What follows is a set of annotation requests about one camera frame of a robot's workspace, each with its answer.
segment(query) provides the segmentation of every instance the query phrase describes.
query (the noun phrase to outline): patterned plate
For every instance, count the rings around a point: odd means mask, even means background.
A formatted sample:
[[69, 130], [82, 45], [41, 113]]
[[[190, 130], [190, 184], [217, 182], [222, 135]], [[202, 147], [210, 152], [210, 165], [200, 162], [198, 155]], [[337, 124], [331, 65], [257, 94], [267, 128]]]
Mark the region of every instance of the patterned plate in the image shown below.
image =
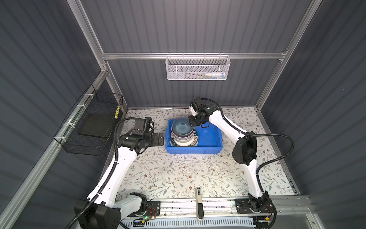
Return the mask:
[[170, 145], [173, 146], [173, 147], [194, 147], [194, 146], [197, 146], [198, 145], [198, 134], [197, 134], [197, 131], [194, 130], [194, 140], [193, 140], [193, 142], [189, 146], [180, 146], [180, 145], [176, 144], [176, 142], [174, 141], [173, 134], [171, 133], [170, 134]]

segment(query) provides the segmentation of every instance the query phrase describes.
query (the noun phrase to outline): wire basket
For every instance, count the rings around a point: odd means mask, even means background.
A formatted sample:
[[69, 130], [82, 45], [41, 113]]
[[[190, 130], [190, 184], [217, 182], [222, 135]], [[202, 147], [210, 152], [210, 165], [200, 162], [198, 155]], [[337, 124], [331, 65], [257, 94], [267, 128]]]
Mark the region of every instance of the wire basket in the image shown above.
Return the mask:
[[165, 59], [168, 80], [226, 80], [230, 67], [229, 56], [209, 58]]
[[[63, 136], [54, 136], [54, 139], [68, 153], [102, 156], [109, 153], [110, 149], [107, 145], [113, 142], [112, 132], [117, 122], [115, 116], [117, 109], [122, 108], [122, 95], [97, 90], [88, 95], [84, 104], [77, 105], [76, 109], [78, 110], [72, 121], [63, 124], [67, 125]], [[80, 134], [80, 130], [90, 114], [105, 117], [110, 115], [110, 122], [107, 123], [108, 128], [105, 126], [106, 131], [102, 136]]]

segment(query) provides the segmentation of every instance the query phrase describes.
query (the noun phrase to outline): gray wall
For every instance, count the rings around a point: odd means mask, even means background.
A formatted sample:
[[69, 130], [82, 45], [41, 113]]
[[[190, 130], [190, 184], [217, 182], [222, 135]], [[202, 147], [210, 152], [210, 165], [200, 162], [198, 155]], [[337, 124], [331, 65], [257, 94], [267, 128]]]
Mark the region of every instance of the gray wall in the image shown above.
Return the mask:
[[[99, 72], [66, 1], [0, 1], [0, 213]], [[103, 160], [61, 152], [25, 208], [33, 218], [21, 221], [42, 222], [68, 196], [86, 193]]]
[[323, 1], [262, 109], [328, 229], [365, 227], [365, 39], [366, 1]]
[[[282, 52], [309, 0], [82, 0], [104, 52]], [[129, 107], [197, 96], [255, 105], [278, 63], [232, 60], [226, 81], [167, 80], [164, 61], [109, 61]]]

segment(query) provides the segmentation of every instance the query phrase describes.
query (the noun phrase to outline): blue tray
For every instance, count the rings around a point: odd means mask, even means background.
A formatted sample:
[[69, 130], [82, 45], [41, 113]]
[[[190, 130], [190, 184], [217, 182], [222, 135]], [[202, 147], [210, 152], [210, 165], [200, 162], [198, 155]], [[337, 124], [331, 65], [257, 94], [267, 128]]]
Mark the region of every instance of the blue tray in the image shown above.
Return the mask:
[[168, 121], [168, 128], [165, 133], [165, 148], [169, 154], [218, 154], [223, 149], [223, 135], [221, 130], [213, 124], [210, 124], [208, 128], [195, 127], [198, 134], [198, 145], [196, 147], [171, 146], [170, 134], [172, 133], [173, 121], [174, 119]]

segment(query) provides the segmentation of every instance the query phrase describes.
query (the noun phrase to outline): floral tablecloth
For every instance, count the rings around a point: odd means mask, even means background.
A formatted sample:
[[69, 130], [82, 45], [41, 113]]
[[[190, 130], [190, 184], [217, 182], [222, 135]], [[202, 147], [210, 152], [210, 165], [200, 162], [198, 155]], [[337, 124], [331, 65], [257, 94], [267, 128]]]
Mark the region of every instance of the floral tablecloth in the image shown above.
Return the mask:
[[[254, 107], [224, 108], [224, 114], [248, 131], [264, 133]], [[126, 117], [150, 116], [155, 132], [165, 134], [169, 119], [189, 115], [189, 109], [142, 109], [128, 110]], [[122, 133], [133, 127], [134, 121], [126, 121]], [[258, 164], [275, 158], [267, 137], [257, 138], [257, 145]], [[116, 199], [131, 192], [143, 193], [151, 199], [194, 198], [196, 186], [202, 188], [203, 197], [247, 196], [248, 184], [242, 165], [231, 156], [233, 148], [224, 133], [219, 154], [168, 154], [165, 146], [150, 147], [132, 163]], [[260, 177], [270, 195], [294, 195], [279, 162], [263, 167]]]

